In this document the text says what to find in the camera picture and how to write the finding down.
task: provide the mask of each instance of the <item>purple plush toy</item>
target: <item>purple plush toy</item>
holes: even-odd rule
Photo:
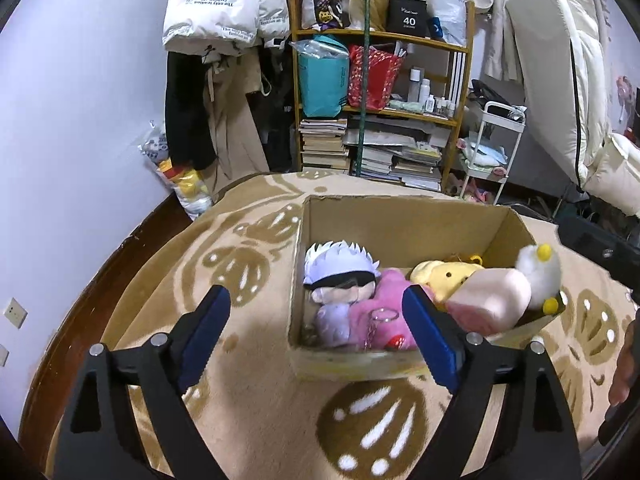
[[[376,293],[370,300],[358,301],[349,309],[350,342],[362,349],[409,350],[415,339],[402,316],[402,295],[413,285],[398,269],[382,271]],[[424,291],[433,299],[426,286]]]

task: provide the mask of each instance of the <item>bookshelf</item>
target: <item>bookshelf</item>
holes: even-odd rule
[[[466,4],[466,46],[459,46],[448,44],[443,41],[436,41],[430,38],[417,38],[415,36],[406,36],[404,34],[395,34],[392,32],[380,32],[371,31],[370,35],[374,38],[385,38],[393,41],[403,41],[405,43],[415,43],[425,45],[431,48],[436,48],[447,52],[447,75],[440,76],[446,83],[446,93],[449,94],[452,85],[454,84],[454,77],[456,75],[462,76],[458,80],[460,82],[460,98],[458,99],[458,106],[456,107],[456,113],[452,119],[447,119],[439,116],[430,116],[423,114],[413,114],[402,110],[368,110],[368,114],[375,114],[380,116],[388,116],[393,118],[403,119],[416,119],[420,121],[426,121],[439,126],[450,128],[449,140],[447,141],[447,147],[444,149],[442,156],[442,189],[444,189],[449,172],[454,163],[456,155],[456,141],[460,135],[460,126],[462,126],[462,119],[465,111],[466,96],[469,88],[469,77],[471,72],[471,59],[473,54],[473,41],[475,33],[475,14],[476,8],[473,2]],[[340,38],[346,36],[349,38],[363,38],[364,33],[362,30],[334,28],[325,32],[318,32],[313,29],[301,29],[300,28],[300,0],[289,0],[289,15],[291,23],[291,37],[293,41],[313,36],[316,34],[331,34]],[[294,86],[294,114],[296,121],[296,153],[298,156],[297,165],[298,169],[302,167],[302,140],[300,136],[300,121],[303,119],[302,102],[300,101],[300,85],[298,79],[298,53],[293,50],[293,86]],[[454,56],[458,56],[458,62],[456,62]],[[342,111],[346,113],[358,114],[359,108],[354,108],[348,105],[342,107]]]

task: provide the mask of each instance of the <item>white bottle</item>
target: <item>white bottle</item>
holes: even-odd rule
[[[406,98],[408,103],[417,103],[420,97],[420,69],[413,67],[409,74],[409,95]]]
[[[422,105],[422,109],[424,109],[430,94],[431,81],[429,81],[428,79],[423,79],[420,85],[420,94],[418,95],[418,102]]]
[[[424,104],[424,111],[433,114],[433,108],[436,105],[436,99],[433,94],[429,95],[427,102]]]

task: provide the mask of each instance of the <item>metal screw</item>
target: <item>metal screw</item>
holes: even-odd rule
[[[484,337],[482,337],[478,332],[469,332],[466,335],[466,342],[473,346],[478,346],[482,341],[484,341]]]
[[[545,346],[540,341],[532,341],[531,350],[534,354],[542,355],[545,353]]]
[[[169,339],[169,336],[163,332],[153,334],[151,336],[151,344],[153,346],[162,346],[164,343],[167,342],[168,339]]]
[[[96,343],[89,348],[89,354],[96,357],[104,351],[104,345],[102,343]]]

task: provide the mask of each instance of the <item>human hand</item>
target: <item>human hand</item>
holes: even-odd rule
[[[631,354],[631,345],[634,341],[634,325],[635,322],[629,324],[625,333],[625,342],[618,356],[618,364],[613,374],[613,382],[609,390],[609,402],[612,406],[617,406],[625,402],[629,396],[629,381],[634,374],[636,362]]]

